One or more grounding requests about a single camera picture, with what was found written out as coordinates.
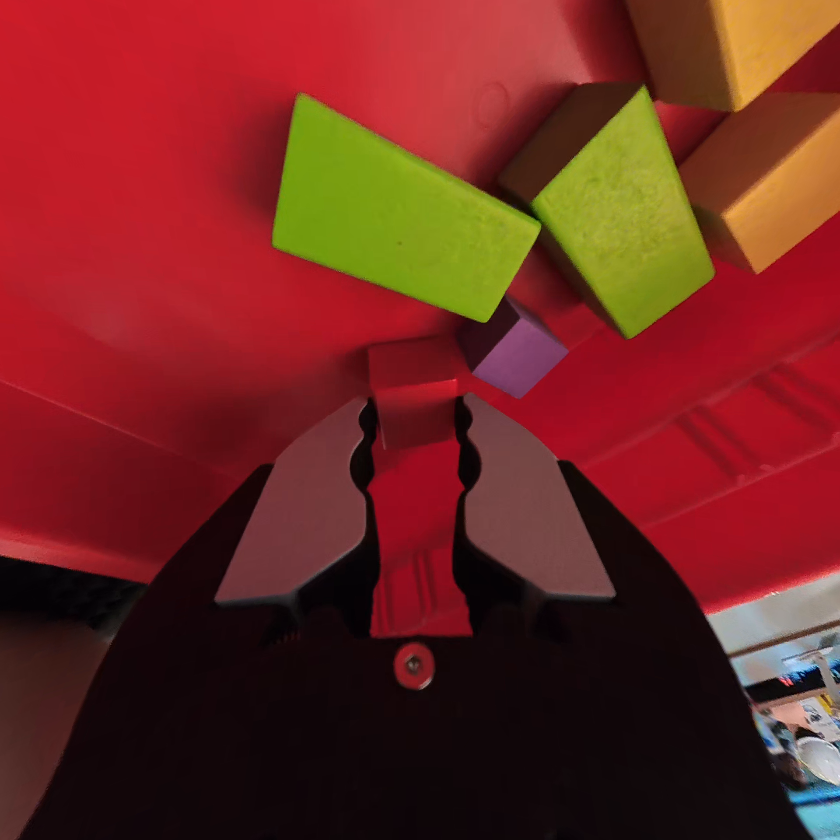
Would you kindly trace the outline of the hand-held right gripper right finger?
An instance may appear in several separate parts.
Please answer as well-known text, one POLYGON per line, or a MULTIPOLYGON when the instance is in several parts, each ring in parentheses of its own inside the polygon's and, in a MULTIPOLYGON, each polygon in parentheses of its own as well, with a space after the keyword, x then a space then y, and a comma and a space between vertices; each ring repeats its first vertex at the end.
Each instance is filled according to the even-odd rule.
POLYGON ((497 607, 527 623, 553 601, 616 598, 560 462, 528 429, 475 394, 455 407, 459 445, 455 581, 470 625, 497 607))

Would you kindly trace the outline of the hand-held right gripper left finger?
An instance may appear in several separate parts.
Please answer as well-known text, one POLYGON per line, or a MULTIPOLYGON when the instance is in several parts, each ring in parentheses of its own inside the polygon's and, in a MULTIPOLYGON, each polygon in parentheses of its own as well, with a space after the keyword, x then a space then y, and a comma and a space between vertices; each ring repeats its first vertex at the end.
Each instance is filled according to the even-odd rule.
POLYGON ((217 592, 219 606, 282 607, 295 623, 323 607, 370 627, 381 573, 370 484, 377 413, 358 397, 276 459, 217 592))

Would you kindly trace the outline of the red wooden block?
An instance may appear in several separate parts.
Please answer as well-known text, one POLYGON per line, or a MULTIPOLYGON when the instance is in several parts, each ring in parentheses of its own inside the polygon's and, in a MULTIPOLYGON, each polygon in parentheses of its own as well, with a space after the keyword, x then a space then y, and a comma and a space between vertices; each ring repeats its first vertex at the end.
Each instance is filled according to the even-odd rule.
POLYGON ((448 335, 367 348, 369 386, 384 449, 436 445, 455 437, 459 347, 448 335))

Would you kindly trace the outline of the purple wooden block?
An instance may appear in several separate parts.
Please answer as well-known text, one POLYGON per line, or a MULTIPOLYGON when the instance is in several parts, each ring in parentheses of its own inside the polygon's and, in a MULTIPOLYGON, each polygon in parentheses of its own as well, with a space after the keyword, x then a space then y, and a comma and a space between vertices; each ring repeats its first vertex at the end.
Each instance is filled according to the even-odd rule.
POLYGON ((456 341, 472 375, 515 398, 525 396, 569 353, 539 318, 509 297, 486 322, 460 327, 456 341))

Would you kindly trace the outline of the red plastic bin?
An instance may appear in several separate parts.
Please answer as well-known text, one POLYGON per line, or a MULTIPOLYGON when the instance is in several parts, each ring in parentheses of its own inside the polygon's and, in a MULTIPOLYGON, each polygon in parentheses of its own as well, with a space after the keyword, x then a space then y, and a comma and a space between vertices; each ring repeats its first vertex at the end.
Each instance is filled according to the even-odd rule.
MULTIPOLYGON (((645 81, 624 2, 2 2, 2 548, 149 580, 257 465, 459 319, 270 232, 304 91, 491 191, 587 81, 645 81)), ((541 248, 570 354, 497 405, 711 612, 838 571, 838 219, 719 264, 623 340, 541 248)))

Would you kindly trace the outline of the long green wooden block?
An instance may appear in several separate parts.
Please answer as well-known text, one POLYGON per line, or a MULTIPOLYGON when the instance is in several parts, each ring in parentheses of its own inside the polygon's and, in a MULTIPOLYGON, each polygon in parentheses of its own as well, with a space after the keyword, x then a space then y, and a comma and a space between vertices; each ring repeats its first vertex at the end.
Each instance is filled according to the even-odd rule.
POLYGON ((497 178, 572 288, 625 340, 714 276, 642 82, 570 89, 497 178))

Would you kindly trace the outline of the yellow wooden cube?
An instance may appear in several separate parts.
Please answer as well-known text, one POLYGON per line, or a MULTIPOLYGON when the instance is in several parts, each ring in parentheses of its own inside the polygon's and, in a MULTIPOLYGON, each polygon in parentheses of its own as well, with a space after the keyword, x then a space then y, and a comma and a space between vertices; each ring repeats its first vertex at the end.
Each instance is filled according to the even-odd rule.
POLYGON ((759 274, 838 213, 839 94, 761 94, 679 175, 711 255, 759 274))

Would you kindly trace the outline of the orange wooden block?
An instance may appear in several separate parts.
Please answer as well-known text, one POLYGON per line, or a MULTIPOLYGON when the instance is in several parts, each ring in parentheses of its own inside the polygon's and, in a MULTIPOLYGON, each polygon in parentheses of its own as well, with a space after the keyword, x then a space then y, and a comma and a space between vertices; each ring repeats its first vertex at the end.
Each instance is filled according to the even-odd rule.
POLYGON ((838 1, 626 1, 656 98, 738 112, 839 21, 838 1))

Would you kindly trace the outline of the person's right forearm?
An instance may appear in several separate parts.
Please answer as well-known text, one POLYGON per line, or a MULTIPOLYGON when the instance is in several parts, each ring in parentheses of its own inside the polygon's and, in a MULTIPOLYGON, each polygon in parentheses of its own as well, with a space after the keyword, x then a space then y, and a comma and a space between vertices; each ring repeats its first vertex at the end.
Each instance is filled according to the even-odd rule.
POLYGON ((83 623, 2 615, 2 839, 19 837, 43 797, 108 647, 83 623))

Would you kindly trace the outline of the black mesh pad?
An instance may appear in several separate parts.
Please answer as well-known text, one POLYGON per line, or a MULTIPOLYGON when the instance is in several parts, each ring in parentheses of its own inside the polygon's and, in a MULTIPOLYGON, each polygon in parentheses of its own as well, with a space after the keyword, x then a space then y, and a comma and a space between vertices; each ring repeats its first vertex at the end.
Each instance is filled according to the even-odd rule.
POLYGON ((148 585, 55 565, 1 558, 2 616, 35 616, 116 634, 148 585))

